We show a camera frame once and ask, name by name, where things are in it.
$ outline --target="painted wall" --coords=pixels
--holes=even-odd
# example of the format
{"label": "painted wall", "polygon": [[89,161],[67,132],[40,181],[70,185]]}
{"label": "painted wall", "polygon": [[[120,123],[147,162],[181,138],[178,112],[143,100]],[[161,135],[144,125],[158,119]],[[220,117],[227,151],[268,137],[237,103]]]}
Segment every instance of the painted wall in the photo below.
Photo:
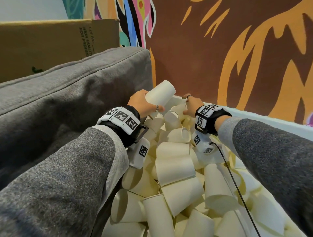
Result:
{"label": "painted wall", "polygon": [[177,95],[313,126],[312,0],[85,0],[83,11],[119,18],[121,45],[149,49],[155,83]]}
{"label": "painted wall", "polygon": [[67,19],[62,0],[0,0],[0,22]]}

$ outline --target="brown cardboard box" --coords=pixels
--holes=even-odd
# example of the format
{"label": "brown cardboard box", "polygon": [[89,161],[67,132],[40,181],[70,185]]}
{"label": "brown cardboard box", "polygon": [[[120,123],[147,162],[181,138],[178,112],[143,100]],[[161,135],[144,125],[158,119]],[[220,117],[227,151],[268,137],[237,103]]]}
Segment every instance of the brown cardboard box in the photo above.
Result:
{"label": "brown cardboard box", "polygon": [[119,21],[0,23],[0,83],[119,47]]}

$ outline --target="sleeve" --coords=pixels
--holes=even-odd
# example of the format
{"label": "sleeve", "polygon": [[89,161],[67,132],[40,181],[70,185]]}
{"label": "sleeve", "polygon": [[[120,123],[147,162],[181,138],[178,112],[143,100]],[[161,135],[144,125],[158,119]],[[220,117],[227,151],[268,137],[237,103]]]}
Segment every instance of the sleeve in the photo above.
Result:
{"label": "sleeve", "polygon": [[0,192],[1,236],[90,236],[98,211],[128,167],[112,129],[86,129]]}
{"label": "sleeve", "polygon": [[231,117],[218,131],[306,235],[313,236],[313,142],[265,123]]}

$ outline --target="person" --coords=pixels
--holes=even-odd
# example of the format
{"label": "person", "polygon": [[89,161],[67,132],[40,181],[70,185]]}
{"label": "person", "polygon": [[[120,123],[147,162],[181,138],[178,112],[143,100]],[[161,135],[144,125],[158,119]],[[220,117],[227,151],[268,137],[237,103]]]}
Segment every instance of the person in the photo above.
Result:
{"label": "person", "polygon": [[[136,121],[165,110],[148,103],[146,93],[135,93],[124,107]],[[184,98],[184,114],[196,117],[203,102],[190,94]],[[220,116],[208,119],[207,130],[218,133],[300,229],[312,236],[313,142],[258,121],[215,114]],[[0,236],[89,236],[99,209],[129,166],[125,147],[138,133],[136,128],[128,134],[100,119],[17,177],[0,192]]]}

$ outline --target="black cable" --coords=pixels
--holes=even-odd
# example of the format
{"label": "black cable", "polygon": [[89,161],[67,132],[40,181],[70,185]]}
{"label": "black cable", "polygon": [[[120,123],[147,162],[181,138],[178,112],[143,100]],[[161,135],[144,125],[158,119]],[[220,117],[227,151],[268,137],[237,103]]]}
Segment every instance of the black cable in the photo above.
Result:
{"label": "black cable", "polygon": [[239,191],[239,188],[238,188],[238,186],[237,186],[237,184],[236,184],[236,182],[235,182],[235,179],[234,179],[234,177],[233,177],[233,175],[232,175],[232,172],[230,171],[230,168],[228,167],[228,164],[227,164],[227,162],[226,162],[226,160],[225,160],[225,158],[224,158],[224,156],[223,156],[223,153],[222,153],[221,149],[218,147],[218,145],[217,145],[216,143],[211,142],[210,145],[211,145],[211,144],[214,144],[214,145],[218,148],[219,152],[221,153],[221,155],[222,155],[222,157],[223,157],[223,160],[224,160],[224,162],[225,162],[225,164],[226,164],[226,167],[227,167],[227,169],[228,169],[228,172],[230,173],[230,176],[232,177],[232,180],[233,180],[233,182],[234,182],[234,184],[235,184],[235,186],[236,186],[236,189],[237,189],[237,191],[238,191],[238,193],[239,193],[239,196],[240,196],[240,198],[241,198],[241,200],[242,200],[242,203],[244,204],[244,207],[246,208],[246,210],[247,210],[247,212],[248,212],[248,215],[249,215],[249,217],[250,217],[250,219],[251,219],[251,221],[252,221],[252,224],[253,224],[253,226],[254,226],[254,228],[255,228],[255,231],[256,231],[256,233],[258,234],[258,236],[261,237],[261,235],[260,235],[258,229],[256,228],[256,225],[255,225],[255,223],[254,223],[254,221],[253,221],[253,219],[252,219],[252,217],[251,217],[251,215],[250,215],[250,212],[249,212],[249,210],[248,210],[248,207],[247,207],[246,203],[244,202],[244,199],[243,199],[243,197],[242,197],[242,195],[241,195],[241,193],[240,193],[240,191]]}

